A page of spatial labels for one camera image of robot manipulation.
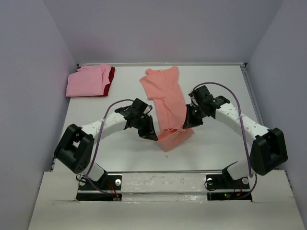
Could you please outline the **salmon orange t-shirt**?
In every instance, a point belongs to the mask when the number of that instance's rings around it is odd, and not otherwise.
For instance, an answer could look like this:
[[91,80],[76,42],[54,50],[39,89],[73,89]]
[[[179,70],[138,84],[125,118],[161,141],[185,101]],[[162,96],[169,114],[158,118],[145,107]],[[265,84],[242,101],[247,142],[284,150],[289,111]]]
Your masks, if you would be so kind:
[[194,134],[192,128],[183,128],[186,104],[178,78],[178,67],[171,67],[165,70],[147,69],[146,75],[140,79],[147,99],[154,103],[161,132],[158,135],[158,144],[165,152]]

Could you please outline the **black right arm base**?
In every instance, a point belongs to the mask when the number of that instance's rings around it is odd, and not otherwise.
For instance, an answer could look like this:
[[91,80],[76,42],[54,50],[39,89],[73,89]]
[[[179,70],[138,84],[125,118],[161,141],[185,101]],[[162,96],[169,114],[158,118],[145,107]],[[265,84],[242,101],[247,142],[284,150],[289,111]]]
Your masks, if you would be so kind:
[[208,201],[252,200],[247,177],[224,182],[222,174],[207,174],[204,187],[207,189]]

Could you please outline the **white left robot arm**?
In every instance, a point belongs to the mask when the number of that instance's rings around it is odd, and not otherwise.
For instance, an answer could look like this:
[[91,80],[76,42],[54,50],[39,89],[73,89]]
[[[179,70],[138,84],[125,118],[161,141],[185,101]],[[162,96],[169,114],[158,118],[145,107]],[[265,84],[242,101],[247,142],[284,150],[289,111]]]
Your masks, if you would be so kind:
[[107,171],[95,162],[99,143],[104,138],[128,128],[134,128],[142,139],[157,141],[153,118],[153,107],[136,98],[129,100],[130,105],[111,112],[110,105],[102,119],[87,125],[69,125],[64,131],[54,157],[70,169],[81,175],[91,186],[102,192],[107,182]]

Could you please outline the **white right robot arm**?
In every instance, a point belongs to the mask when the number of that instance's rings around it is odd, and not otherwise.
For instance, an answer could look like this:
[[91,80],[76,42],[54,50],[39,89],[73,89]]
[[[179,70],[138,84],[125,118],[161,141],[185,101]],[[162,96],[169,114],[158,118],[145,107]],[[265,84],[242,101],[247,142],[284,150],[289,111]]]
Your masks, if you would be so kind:
[[232,189],[242,179],[264,176],[288,160],[280,129],[269,129],[253,121],[241,112],[240,105],[234,106],[223,96],[214,97],[205,83],[194,87],[189,96],[184,128],[201,126],[204,118],[211,117],[240,135],[246,151],[246,159],[226,166],[221,174],[207,177],[205,184],[209,191]]

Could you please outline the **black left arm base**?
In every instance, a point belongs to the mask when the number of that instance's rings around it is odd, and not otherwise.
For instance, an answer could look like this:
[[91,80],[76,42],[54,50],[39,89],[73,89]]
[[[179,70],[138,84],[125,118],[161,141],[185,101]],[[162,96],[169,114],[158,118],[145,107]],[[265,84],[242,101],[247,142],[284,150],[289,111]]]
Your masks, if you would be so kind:
[[76,175],[78,189],[76,199],[78,201],[121,201],[122,200],[122,174],[109,173],[101,181],[90,182],[83,175]]

